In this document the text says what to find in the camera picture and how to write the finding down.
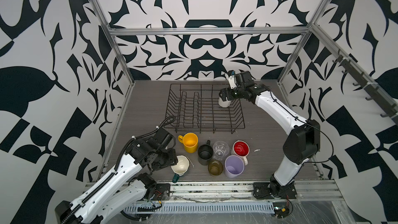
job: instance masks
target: green handle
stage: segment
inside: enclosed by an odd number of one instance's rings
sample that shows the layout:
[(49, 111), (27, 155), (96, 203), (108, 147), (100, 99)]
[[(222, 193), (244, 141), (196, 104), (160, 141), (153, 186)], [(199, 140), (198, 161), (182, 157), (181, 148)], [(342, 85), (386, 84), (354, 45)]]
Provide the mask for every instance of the green handle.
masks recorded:
[(174, 174), (172, 182), (176, 183), (178, 181), (178, 179), (180, 179), (180, 176), (178, 174)]

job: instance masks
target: dish rack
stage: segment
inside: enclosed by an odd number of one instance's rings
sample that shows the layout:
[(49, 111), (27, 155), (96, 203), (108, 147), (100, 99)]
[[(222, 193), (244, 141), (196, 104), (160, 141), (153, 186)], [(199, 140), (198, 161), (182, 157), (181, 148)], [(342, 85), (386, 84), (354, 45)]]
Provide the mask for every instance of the dish rack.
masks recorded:
[(215, 133), (245, 128), (240, 99), (223, 108), (218, 93), (229, 84), (173, 83), (167, 101), (166, 117), (176, 116), (175, 122), (165, 126), (178, 131)]

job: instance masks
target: brown glass cup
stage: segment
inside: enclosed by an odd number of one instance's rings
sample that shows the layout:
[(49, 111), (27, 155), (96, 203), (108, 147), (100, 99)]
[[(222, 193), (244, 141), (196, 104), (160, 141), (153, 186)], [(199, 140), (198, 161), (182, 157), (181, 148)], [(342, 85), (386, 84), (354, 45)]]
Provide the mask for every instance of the brown glass cup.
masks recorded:
[(212, 160), (207, 166), (207, 169), (209, 170), (210, 175), (218, 176), (221, 175), (224, 167), (222, 166), (222, 163), (220, 161)]

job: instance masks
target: mug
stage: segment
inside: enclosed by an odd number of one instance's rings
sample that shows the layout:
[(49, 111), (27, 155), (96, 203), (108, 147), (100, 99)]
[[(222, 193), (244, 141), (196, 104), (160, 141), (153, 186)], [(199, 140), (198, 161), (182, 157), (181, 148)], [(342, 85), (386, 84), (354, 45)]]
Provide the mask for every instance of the mug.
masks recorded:
[(198, 161), (201, 165), (207, 166), (213, 157), (213, 148), (210, 146), (210, 140), (201, 145), (198, 149)]
[(210, 175), (218, 176), (221, 175), (223, 171), (222, 163), (218, 160), (213, 160), (207, 166), (207, 170), (209, 171)]
[(184, 137), (179, 135), (178, 141), (184, 144), (184, 149), (188, 153), (194, 153), (198, 149), (198, 136), (195, 133), (187, 133)]
[(172, 166), (172, 170), (174, 172), (173, 176), (173, 183), (176, 183), (180, 177), (184, 175), (185, 172), (187, 172), (189, 168), (189, 160), (185, 156), (177, 156), (177, 164)]
[(234, 177), (242, 174), (244, 169), (245, 169), (245, 164), (240, 157), (238, 157), (236, 155), (231, 155), (226, 158), (226, 160), (225, 160), (225, 175), (228, 178), (234, 178)]
[(248, 159), (246, 158), (246, 156), (249, 155), (249, 151), (250, 148), (248, 144), (244, 141), (238, 140), (232, 146), (231, 154), (240, 157), (245, 163), (245, 165), (247, 165)]

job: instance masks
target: black and white patterned wall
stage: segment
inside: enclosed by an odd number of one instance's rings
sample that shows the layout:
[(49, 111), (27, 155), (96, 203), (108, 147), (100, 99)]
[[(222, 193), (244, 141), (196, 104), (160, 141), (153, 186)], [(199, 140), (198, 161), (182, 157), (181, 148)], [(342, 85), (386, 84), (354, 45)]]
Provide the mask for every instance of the black and white patterned wall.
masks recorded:
[(97, 176), (128, 86), (88, 0), (0, 1), (2, 223), (56, 223)]
[[(398, 0), (332, 0), (320, 26), (398, 99)], [(311, 36), (283, 82), (293, 109), (316, 119), (334, 144), (323, 163), (360, 222), (398, 221), (398, 126), (354, 79), (333, 63), (335, 57)], [(331, 155), (321, 136), (319, 161)]]
[[(112, 28), (306, 26), (320, 0), (99, 0)], [(277, 79), (299, 34), (118, 37), (134, 79)]]

